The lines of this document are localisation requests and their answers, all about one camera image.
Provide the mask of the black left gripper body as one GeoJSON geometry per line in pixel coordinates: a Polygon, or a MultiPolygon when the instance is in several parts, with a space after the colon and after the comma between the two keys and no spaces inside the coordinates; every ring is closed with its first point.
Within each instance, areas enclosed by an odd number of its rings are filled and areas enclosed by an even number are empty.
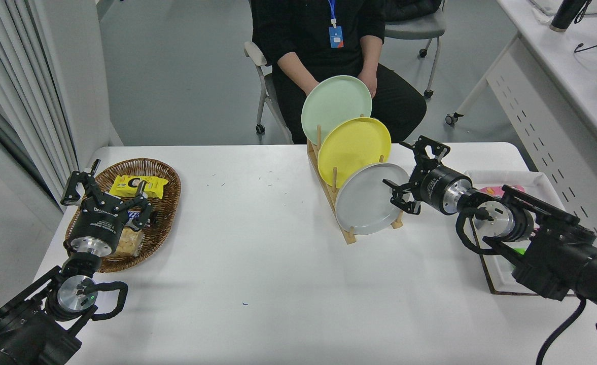
{"type": "Polygon", "coordinates": [[[129,217],[126,211],[117,212],[115,208],[110,202],[97,206],[94,199],[85,199],[68,240],[90,237],[105,243],[117,243],[129,217]]]}

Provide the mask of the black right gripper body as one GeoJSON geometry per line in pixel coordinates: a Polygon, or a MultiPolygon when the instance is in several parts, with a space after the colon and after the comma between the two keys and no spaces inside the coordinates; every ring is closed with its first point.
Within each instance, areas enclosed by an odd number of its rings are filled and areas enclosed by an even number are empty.
{"type": "Polygon", "coordinates": [[[442,164],[427,169],[416,166],[413,180],[418,184],[413,196],[444,215],[458,212],[458,201],[465,192],[465,175],[442,164]]]}

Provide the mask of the person's left hand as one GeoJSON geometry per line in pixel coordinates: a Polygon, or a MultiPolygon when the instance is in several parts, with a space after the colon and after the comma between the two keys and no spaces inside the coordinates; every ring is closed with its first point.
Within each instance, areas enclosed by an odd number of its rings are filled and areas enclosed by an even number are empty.
{"type": "Polygon", "coordinates": [[[377,71],[363,70],[360,72],[358,78],[365,84],[366,88],[368,88],[370,96],[373,99],[377,92],[377,71]]]}

